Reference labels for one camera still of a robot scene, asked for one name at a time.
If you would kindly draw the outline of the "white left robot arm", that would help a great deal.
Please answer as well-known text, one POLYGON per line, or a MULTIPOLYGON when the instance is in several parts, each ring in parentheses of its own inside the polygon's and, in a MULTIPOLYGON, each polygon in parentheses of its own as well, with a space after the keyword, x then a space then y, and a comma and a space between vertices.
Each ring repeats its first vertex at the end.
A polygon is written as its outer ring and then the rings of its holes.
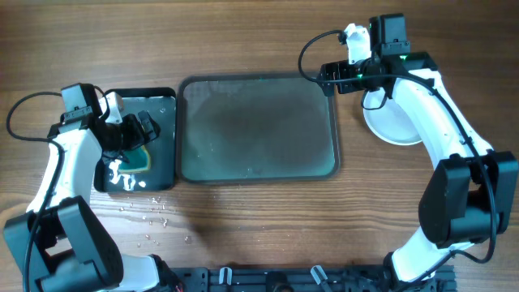
POLYGON ((52 154, 43 192, 3 234, 23 275, 25 291, 175 291, 181 282, 157 255, 122 255, 88 205, 87 181, 95 173, 106 139, 120 149, 127 140, 157 137, 145 110, 119 124, 80 109, 64 113, 45 142, 52 154))

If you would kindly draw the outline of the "white plate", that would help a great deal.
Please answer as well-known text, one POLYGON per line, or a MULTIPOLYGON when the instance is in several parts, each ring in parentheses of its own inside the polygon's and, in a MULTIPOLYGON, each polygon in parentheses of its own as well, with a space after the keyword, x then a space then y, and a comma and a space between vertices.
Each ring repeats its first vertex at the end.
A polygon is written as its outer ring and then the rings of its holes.
POLYGON ((422 142, 407 114, 393 99, 385 97, 382 88, 376 92, 364 92, 362 105, 367 126, 383 141, 399 146, 422 142))

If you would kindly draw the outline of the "green yellow sponge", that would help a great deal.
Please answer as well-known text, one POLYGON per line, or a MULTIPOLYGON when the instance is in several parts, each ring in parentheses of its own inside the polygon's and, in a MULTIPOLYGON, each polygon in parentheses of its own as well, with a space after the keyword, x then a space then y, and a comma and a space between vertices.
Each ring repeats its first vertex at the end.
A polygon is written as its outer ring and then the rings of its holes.
POLYGON ((131 151, 124 151, 118 170, 122 174, 136 174, 151 169, 151 156, 148 150, 141 146, 131 151))

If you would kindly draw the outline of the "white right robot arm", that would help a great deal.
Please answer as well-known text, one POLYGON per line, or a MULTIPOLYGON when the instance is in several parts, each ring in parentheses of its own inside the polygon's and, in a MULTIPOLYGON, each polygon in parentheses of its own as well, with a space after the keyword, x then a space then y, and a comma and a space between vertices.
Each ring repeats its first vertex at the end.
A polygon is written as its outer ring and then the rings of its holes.
POLYGON ((418 206, 419 228, 387 256, 393 286, 417 286, 455 256, 485 264, 508 228, 518 178, 511 152, 497 152, 447 93, 427 54, 330 62, 314 77, 326 95, 364 91, 394 104, 424 143, 434 168, 418 206))

